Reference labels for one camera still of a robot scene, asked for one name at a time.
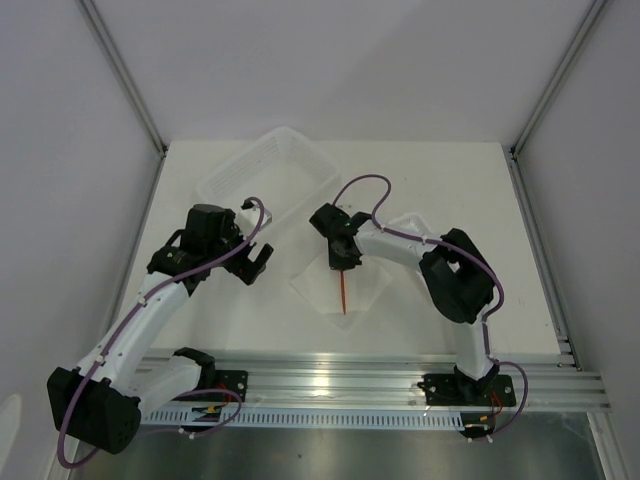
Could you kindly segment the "white paper napkin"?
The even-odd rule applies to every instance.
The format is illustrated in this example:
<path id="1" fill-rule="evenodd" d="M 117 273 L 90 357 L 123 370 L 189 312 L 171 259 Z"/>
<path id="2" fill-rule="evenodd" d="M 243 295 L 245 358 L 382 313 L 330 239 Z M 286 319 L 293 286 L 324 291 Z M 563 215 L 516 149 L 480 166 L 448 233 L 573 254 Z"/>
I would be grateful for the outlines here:
<path id="1" fill-rule="evenodd" d="M 373 260 L 345 272 L 347 314 L 343 315 L 340 271 L 331 270 L 328 255 L 320 253 L 291 281 L 292 288 L 324 319 L 348 331 L 363 319 L 391 283 L 391 275 Z"/>

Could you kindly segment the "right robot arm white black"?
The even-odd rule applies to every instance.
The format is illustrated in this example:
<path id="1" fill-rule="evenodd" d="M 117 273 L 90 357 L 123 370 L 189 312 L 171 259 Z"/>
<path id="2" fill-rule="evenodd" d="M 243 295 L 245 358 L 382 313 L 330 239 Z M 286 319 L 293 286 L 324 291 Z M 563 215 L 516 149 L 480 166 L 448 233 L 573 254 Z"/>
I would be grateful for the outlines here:
<path id="1" fill-rule="evenodd" d="M 458 399 L 478 405 L 491 394 L 499 366 L 491 358 L 486 317 L 497 307 L 494 294 L 503 290 L 464 231 L 453 228 L 439 238 L 420 235 L 329 203 L 316 210 L 310 224 L 327 241 L 332 270 L 349 271 L 363 257 L 376 257 L 419 273 L 435 309 L 454 324 L 452 377 Z"/>

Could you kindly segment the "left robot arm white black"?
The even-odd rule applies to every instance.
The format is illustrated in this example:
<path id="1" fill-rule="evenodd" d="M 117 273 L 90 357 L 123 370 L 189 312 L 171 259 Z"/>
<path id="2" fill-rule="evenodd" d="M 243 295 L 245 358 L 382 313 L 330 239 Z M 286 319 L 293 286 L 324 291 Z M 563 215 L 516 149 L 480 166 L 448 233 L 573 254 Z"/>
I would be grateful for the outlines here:
<path id="1" fill-rule="evenodd" d="M 72 437 L 94 451 L 122 452 L 134 439 L 142 419 L 176 399 L 241 403 L 240 393 L 220 380 L 213 356 L 183 347 L 169 361 L 146 375 L 135 375 L 155 339 L 192 298 L 199 285 L 218 268 L 251 285 L 265 270 L 273 248 L 250 253 L 254 239 L 268 221 L 263 202 L 249 197 L 241 211 L 210 204 L 193 205 L 183 228 L 154 252 L 142 284 L 126 313 L 98 344 L 71 368 L 56 368 L 46 388 L 61 465 L 65 440 Z"/>

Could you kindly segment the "orange plastic spoon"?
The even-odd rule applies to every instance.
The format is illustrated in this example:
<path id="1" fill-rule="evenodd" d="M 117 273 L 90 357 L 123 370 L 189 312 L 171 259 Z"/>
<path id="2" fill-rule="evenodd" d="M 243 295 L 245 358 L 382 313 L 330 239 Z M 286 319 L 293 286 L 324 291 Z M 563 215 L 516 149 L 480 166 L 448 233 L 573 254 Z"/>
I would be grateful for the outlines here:
<path id="1" fill-rule="evenodd" d="M 347 314 L 347 292 L 346 292 L 346 277 L 345 272 L 340 271 L 340 295 L 341 295 L 341 308 L 343 315 Z"/>

